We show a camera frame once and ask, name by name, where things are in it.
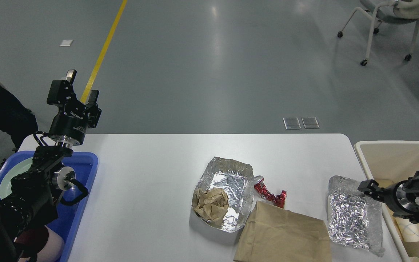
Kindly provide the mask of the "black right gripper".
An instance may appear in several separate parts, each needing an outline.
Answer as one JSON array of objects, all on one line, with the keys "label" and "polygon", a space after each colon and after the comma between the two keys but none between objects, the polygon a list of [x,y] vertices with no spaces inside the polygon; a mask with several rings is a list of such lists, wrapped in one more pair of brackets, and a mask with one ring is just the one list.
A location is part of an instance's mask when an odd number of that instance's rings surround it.
[{"label": "black right gripper", "polygon": [[373,179],[360,182],[358,191],[366,196],[385,203],[395,217],[410,219],[414,215],[414,197],[403,190],[406,182],[398,182],[380,187]]}]

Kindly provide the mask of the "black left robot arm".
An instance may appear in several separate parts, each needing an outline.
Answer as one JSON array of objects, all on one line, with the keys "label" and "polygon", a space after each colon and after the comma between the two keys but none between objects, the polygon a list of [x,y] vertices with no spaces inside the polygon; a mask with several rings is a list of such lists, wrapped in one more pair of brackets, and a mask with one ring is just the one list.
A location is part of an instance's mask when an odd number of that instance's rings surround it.
[{"label": "black left robot arm", "polygon": [[88,103],[77,99],[73,89],[76,70],[64,80],[52,81],[47,103],[58,108],[49,132],[34,134],[38,143],[28,171],[11,179],[11,193],[0,200],[0,262],[18,261],[28,247],[15,240],[29,229],[42,227],[58,218],[57,205],[73,206],[88,194],[75,171],[63,164],[73,156],[73,147],[84,143],[87,129],[97,126],[101,109],[98,90]]}]

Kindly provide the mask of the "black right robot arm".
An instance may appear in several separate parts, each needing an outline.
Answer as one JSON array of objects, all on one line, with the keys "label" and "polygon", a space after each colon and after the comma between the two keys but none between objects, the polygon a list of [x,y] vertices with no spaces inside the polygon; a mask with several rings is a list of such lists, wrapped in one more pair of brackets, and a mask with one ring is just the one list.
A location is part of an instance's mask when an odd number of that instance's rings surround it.
[{"label": "black right robot arm", "polygon": [[386,187],[374,179],[361,181],[357,190],[386,204],[393,217],[419,224],[419,169],[414,176]]}]

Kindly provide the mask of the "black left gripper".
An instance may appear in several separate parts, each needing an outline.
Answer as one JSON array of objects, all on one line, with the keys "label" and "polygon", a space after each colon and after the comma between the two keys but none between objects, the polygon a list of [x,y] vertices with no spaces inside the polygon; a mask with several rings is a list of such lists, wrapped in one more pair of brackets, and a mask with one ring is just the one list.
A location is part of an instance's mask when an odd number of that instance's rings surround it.
[{"label": "black left gripper", "polygon": [[56,146],[82,145],[87,129],[96,128],[102,113],[97,104],[98,90],[91,91],[87,104],[69,102],[77,98],[73,89],[76,74],[77,70],[68,70],[65,79],[52,81],[48,93],[47,104],[58,108],[48,132]]}]

